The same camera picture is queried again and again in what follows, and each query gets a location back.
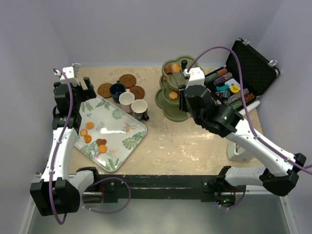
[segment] cable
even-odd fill
[[[70,120],[70,116],[72,115],[72,110],[73,110],[73,91],[72,91],[72,87],[70,86],[70,82],[66,76],[66,74],[61,70],[61,69],[58,69],[58,68],[54,68],[53,71],[55,73],[57,73],[57,71],[61,72],[61,74],[64,76],[65,80],[66,80],[66,83],[67,83],[67,86],[68,86],[68,91],[69,91],[69,110],[68,110],[68,115],[67,115],[67,118],[66,118],[66,122],[64,124],[64,127],[63,127],[63,130],[62,132],[60,133],[59,135],[59,138],[58,138],[58,141],[57,141],[57,144],[55,146],[55,149],[53,151],[53,155],[52,155],[52,160],[51,160],[51,166],[50,166],[50,178],[49,178],[49,198],[50,198],[50,204],[51,204],[51,209],[52,209],[52,213],[56,219],[56,221],[62,225],[65,220],[66,220],[66,216],[67,216],[67,213],[64,214],[64,217],[63,217],[63,220],[61,221],[59,216],[58,216],[58,213],[55,209],[55,204],[54,204],[54,200],[53,200],[53,193],[52,193],[52,182],[53,182],[53,170],[54,170],[54,164],[55,164],[55,159],[56,159],[56,156],[57,156],[57,153],[58,153],[58,149],[59,149],[59,145],[62,141],[62,138],[63,138],[63,135],[64,135],[64,132],[69,124],[69,120]]]
[[[223,209],[228,209],[228,210],[230,210],[230,209],[233,209],[233,208],[235,208],[236,206],[238,206],[239,205],[239,203],[243,200],[243,198],[244,198],[244,196],[245,196],[245,194],[246,194],[246,185],[244,186],[245,187],[245,189],[244,189],[244,192],[243,192],[243,195],[240,197],[240,199],[234,204],[234,205],[232,205],[232,206],[229,206],[229,207],[224,207],[224,206],[222,206],[222,205],[219,205],[219,207],[220,208],[223,208]]]
[[[281,152],[279,152],[278,150],[276,150],[274,147],[272,147],[270,144],[268,144],[267,142],[265,142],[263,139],[261,139],[260,137],[258,137],[257,133],[255,132],[255,129],[253,127],[253,124],[252,124],[252,121],[250,119],[250,116],[249,116],[249,112],[247,110],[247,105],[246,105],[246,101],[245,101],[245,97],[244,97],[244,91],[243,91],[243,77],[242,77],[242,70],[241,70],[241,66],[240,66],[240,62],[238,60],[238,57],[236,55],[236,53],[228,48],[228,47],[225,47],[225,46],[215,46],[215,47],[212,47],[204,52],[202,52],[200,55],[198,55],[194,61],[192,62],[192,64],[190,65],[190,67],[188,68],[188,72],[190,71],[190,69],[192,68],[192,66],[197,62],[197,60],[202,57],[205,53],[207,53],[208,51],[211,51],[213,49],[225,49],[225,50],[228,50],[234,57],[236,63],[237,63],[237,67],[238,67],[238,75],[239,75],[239,83],[240,83],[240,93],[241,93],[241,96],[242,96],[242,102],[243,102],[243,106],[244,106],[244,109],[245,109],[245,112],[246,112],[246,117],[247,117],[247,121],[248,121],[248,124],[249,124],[249,127],[251,129],[251,132],[252,134],[263,144],[265,145],[267,148],[269,148],[270,150],[272,150],[274,153],[276,153],[277,155],[279,155],[280,157],[282,157],[285,161],[288,161],[290,164],[292,164],[293,166],[299,168],[300,170],[312,175],[312,172],[310,172],[309,170],[307,170],[307,168],[309,167],[312,167],[312,165],[309,165],[307,166],[307,168],[304,168],[302,166],[300,166],[299,164],[289,160],[285,155],[283,155]]]
[[[69,100],[70,100],[70,103],[69,103],[69,110],[68,110],[68,115],[67,115],[67,118],[66,118],[66,122],[65,122],[65,124],[64,124],[64,127],[63,127],[62,132],[61,132],[60,135],[59,135],[58,141],[57,141],[57,143],[56,143],[56,145],[55,145],[55,149],[54,149],[54,151],[53,151],[52,160],[51,160],[50,172],[49,172],[49,174],[50,174],[50,177],[49,177],[49,199],[50,199],[50,205],[51,205],[52,213],[53,213],[53,215],[54,215],[56,221],[58,222],[58,224],[62,225],[62,224],[64,224],[64,222],[65,222],[65,220],[66,220],[67,213],[64,214],[63,220],[61,221],[60,218],[59,218],[59,216],[58,216],[58,213],[57,213],[57,211],[56,211],[56,209],[55,209],[55,204],[54,204],[54,200],[53,200],[53,189],[52,189],[53,170],[54,170],[54,164],[55,164],[56,156],[57,156],[57,153],[58,153],[59,145],[61,144],[61,141],[62,141],[64,132],[65,132],[65,130],[66,130],[68,124],[69,124],[69,121],[70,121],[70,117],[71,117],[72,110],[73,110],[73,102],[74,102],[73,100],[74,100],[74,99],[73,99],[73,91],[72,91],[70,82],[69,82],[69,80],[68,80],[66,74],[65,74],[62,70],[60,70],[60,69],[58,69],[58,68],[54,68],[53,71],[54,71],[55,73],[57,73],[57,71],[60,71],[60,73],[64,76],[64,78],[65,78],[65,80],[66,80],[66,83],[67,83],[67,86],[68,86],[68,90],[69,90]],[[55,114],[56,114],[56,107],[53,109],[53,115],[55,115]],[[111,212],[97,211],[97,210],[94,210],[94,209],[92,209],[92,208],[87,207],[86,205],[84,205],[84,207],[86,207],[86,208],[87,208],[88,210],[90,210],[90,211],[97,212],[97,213],[100,213],[100,214],[113,214],[113,213],[117,213],[117,212],[119,212],[119,211],[121,211],[121,210],[123,210],[124,208],[127,207],[127,205],[128,205],[129,202],[130,202],[130,199],[131,199],[131,190],[130,190],[129,185],[128,185],[124,180],[122,180],[122,179],[120,179],[120,178],[117,178],[117,177],[109,177],[109,178],[102,179],[102,180],[100,180],[100,181],[98,181],[98,182],[92,184],[90,187],[93,187],[93,186],[95,186],[95,185],[97,185],[97,184],[99,184],[99,183],[101,183],[101,182],[104,182],[104,181],[106,181],[106,180],[109,180],[109,179],[120,180],[122,183],[124,183],[124,184],[127,186],[128,191],[129,191],[129,198],[128,198],[127,203],[126,203],[123,207],[121,207],[120,209],[118,209],[118,210],[116,210],[116,211],[111,211]]]
[[[84,203],[84,200],[82,200],[82,203],[83,203],[83,205],[84,205],[84,207],[85,207],[86,209],[88,209],[88,210],[90,210],[90,211],[93,211],[93,212],[96,212],[96,213],[99,213],[99,214],[114,214],[114,213],[117,213],[117,212],[119,212],[119,211],[122,211],[123,209],[125,209],[125,208],[128,206],[128,204],[129,204],[129,202],[130,202],[130,199],[131,199],[131,190],[130,190],[129,185],[128,185],[128,184],[126,183],[126,181],[124,181],[123,179],[120,179],[120,178],[117,178],[117,177],[109,177],[109,178],[101,179],[100,181],[98,181],[98,182],[96,182],[96,183],[90,185],[89,188],[91,188],[91,187],[93,187],[93,186],[95,186],[95,185],[97,185],[97,184],[100,184],[100,183],[102,183],[102,182],[104,182],[104,181],[110,180],[110,179],[119,180],[119,181],[121,181],[122,183],[124,183],[124,184],[127,186],[127,189],[128,189],[128,191],[129,191],[129,197],[128,197],[128,200],[127,200],[126,204],[125,204],[123,207],[121,207],[121,208],[119,208],[119,209],[117,209],[117,210],[115,210],[115,211],[98,211],[98,210],[94,210],[94,209],[92,209],[92,208],[86,206],[85,203]]]

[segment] floral tray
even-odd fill
[[[91,142],[85,143],[79,134],[75,146],[108,172],[121,166],[147,132],[144,124],[99,95],[83,102],[79,112],[80,130],[85,129],[87,122],[94,123],[94,127],[88,129]],[[107,141],[107,151],[103,154],[98,151],[97,139]]]

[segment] brown coaster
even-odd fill
[[[111,92],[109,91],[111,86],[112,84],[110,83],[101,84],[97,89],[97,93],[103,98],[110,98],[112,96]]]
[[[145,95],[145,91],[141,86],[132,86],[130,92],[135,95],[135,100],[143,99]]]
[[[119,82],[123,84],[126,88],[130,88],[136,84],[137,79],[134,75],[124,74],[119,78]]]

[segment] tray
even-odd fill
[[[170,90],[168,83],[163,80],[163,76],[159,79],[161,89],[156,92],[156,105],[162,109],[165,117],[174,122],[183,122],[189,118],[186,112],[179,109],[179,99],[172,100],[169,98]]]
[[[179,85],[182,85],[182,84],[186,85],[187,80],[184,79],[181,72],[175,73],[176,79],[174,78],[173,74],[169,74],[169,75],[166,74],[165,67],[170,65],[171,63],[177,63],[180,65],[181,61],[184,59],[187,60],[187,62],[188,62],[187,67],[189,67],[191,65],[191,63],[194,61],[194,58],[192,56],[182,55],[182,56],[177,57],[176,59],[171,59],[171,60],[166,61],[161,67],[162,74],[167,78],[167,82],[173,90],[179,90],[178,84]],[[196,62],[193,67],[199,67],[203,71],[203,69],[198,65],[198,62]]]
[[[147,133],[144,124],[99,95],[82,103],[79,112],[80,130],[87,122],[93,122],[94,127],[88,129],[92,141],[85,143],[79,134],[75,146],[108,172],[116,171]],[[103,154],[98,151],[99,138],[107,140]]]

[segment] white wall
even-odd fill
[[[312,163],[312,1],[284,0],[257,49],[278,60],[282,74],[261,100],[258,113],[264,134]],[[312,176],[299,173],[290,193],[300,233],[311,233]]]
[[[18,232],[52,140],[52,68],[69,60],[38,0],[0,2],[1,233]]]
[[[257,45],[282,0],[40,0],[71,62],[162,65],[238,37]],[[224,64],[213,51],[202,64]]]

